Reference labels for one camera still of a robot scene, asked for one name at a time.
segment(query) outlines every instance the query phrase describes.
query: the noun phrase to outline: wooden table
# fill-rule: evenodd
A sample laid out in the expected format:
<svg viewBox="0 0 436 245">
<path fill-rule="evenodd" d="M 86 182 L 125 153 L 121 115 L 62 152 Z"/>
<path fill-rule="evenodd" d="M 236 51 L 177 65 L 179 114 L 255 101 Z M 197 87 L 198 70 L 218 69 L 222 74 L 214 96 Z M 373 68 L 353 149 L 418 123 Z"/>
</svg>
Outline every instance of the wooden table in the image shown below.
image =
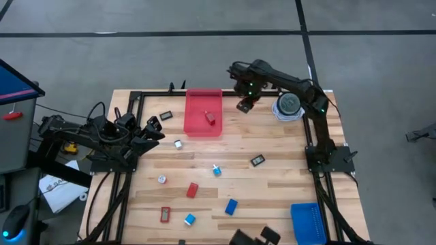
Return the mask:
<svg viewBox="0 0 436 245">
<path fill-rule="evenodd" d="M 127 110 L 130 90 L 115 90 L 108 113 L 114 120 L 114 108 Z M 327 95 L 335 103 L 333 93 Z M 237 229 L 255 236 L 268 225 L 281 235 L 280 244 L 296 244 L 290 216 L 293 203 L 316 202 L 313 177 L 307 170 L 306 144 L 302 120 L 279 122 L 272 115 L 276 98 L 263 97 L 248 114 L 236 109 L 238 97 L 223 98 L 223 133 L 214 139 L 194 139 L 183 133 L 185 97 L 146 97 L 142 127 L 153 115 L 171 110 L 174 118 L 162 123 L 166 138 L 160 145 L 142 155 L 133 175 L 125 219 L 123 244 L 176 244 L 184 239 L 188 244 L 228 244 Z M 345 142 L 337 111 L 330 107 L 328 126 L 331 138 Z M 181 140 L 177 150 L 174 141 Z M 250 159 L 263 154 L 266 161 L 253 167 Z M 221 167 L 215 177 L 213 165 Z M 166 184 L 157 178 L 165 175 Z M 89 204 L 104 173 L 93 177 L 80 234 L 85 237 Z M 94 228 L 108 207 L 113 174 L 98 193 L 91 213 L 90 228 Z M 340 211 L 364 239 L 369 239 L 358 189 L 345 174 L 332 174 Z M 200 188 L 194 199 L 186 197 L 190 182 Z M 238 201 L 233 216 L 224 213 L 229 198 Z M 161 207 L 171 207 L 170 222 L 160 222 Z M 197 220 L 192 226 L 183 221 L 192 213 Z M 118 224 L 114 215 L 110 238 L 114 239 Z M 334 226 L 330 212 L 328 220 L 332 239 Z"/>
</svg>

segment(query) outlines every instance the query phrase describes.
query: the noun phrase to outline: metal stand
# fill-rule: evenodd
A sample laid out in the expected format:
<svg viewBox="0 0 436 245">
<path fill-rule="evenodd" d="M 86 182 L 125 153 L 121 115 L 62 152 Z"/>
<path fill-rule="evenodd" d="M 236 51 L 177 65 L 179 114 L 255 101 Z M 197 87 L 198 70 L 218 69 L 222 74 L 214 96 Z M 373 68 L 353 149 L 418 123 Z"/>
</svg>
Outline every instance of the metal stand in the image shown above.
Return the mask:
<svg viewBox="0 0 436 245">
<path fill-rule="evenodd" d="M 406 133 L 406 139 L 408 142 L 416 142 L 422 137 L 436 139 L 436 123 L 433 123 L 432 125 L 421 130 L 410 131 L 409 133 Z"/>
</svg>

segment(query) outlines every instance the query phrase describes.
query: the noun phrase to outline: white paper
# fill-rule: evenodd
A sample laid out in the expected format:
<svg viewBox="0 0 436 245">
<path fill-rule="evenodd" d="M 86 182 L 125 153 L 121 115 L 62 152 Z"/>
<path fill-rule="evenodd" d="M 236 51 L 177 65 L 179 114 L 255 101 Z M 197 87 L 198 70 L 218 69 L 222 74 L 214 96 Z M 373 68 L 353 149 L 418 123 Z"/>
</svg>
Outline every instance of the white paper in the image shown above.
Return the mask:
<svg viewBox="0 0 436 245">
<path fill-rule="evenodd" d="M 69 163 L 65 164 L 65 166 L 79 170 L 77 161 L 70 161 Z M 77 184 L 68 183 L 58 177 L 47 175 L 40 180 L 40 190 L 41 193 L 45 193 L 44 197 L 46 198 L 48 205 L 52 209 L 53 213 L 56 214 L 67 207 L 76 198 L 78 198 L 80 194 L 87 192 L 88 188 Z"/>
</svg>

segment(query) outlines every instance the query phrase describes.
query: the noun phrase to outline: blue plastic basket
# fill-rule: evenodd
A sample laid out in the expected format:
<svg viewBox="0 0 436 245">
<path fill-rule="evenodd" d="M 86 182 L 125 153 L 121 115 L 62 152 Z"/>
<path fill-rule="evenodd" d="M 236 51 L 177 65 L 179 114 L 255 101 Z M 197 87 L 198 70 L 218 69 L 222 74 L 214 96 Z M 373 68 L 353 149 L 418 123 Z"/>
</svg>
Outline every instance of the blue plastic basket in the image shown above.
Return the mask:
<svg viewBox="0 0 436 245">
<path fill-rule="evenodd" d="M 299 245 L 326 243 L 327 239 L 318 203 L 292 204 L 291 216 L 295 238 Z"/>
</svg>

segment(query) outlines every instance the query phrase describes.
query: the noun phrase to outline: red small box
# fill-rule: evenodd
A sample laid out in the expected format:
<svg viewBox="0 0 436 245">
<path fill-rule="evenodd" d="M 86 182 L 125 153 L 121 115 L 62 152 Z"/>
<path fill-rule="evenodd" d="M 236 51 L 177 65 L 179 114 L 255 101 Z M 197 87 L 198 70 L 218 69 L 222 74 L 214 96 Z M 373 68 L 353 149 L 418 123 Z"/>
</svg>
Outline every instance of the red small box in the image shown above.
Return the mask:
<svg viewBox="0 0 436 245">
<path fill-rule="evenodd" d="M 162 207 L 161 209 L 161 222 L 168 223 L 170 222 L 170 207 Z"/>
<path fill-rule="evenodd" d="M 212 113 L 210 112 L 205 112 L 204 113 L 207 122 L 212 126 L 215 124 L 215 117 L 212 115 Z"/>
<path fill-rule="evenodd" d="M 198 184 L 191 183 L 189 185 L 188 192 L 186 192 L 186 196 L 190 198 L 194 198 L 196 196 L 197 190 L 198 190 Z"/>
</svg>

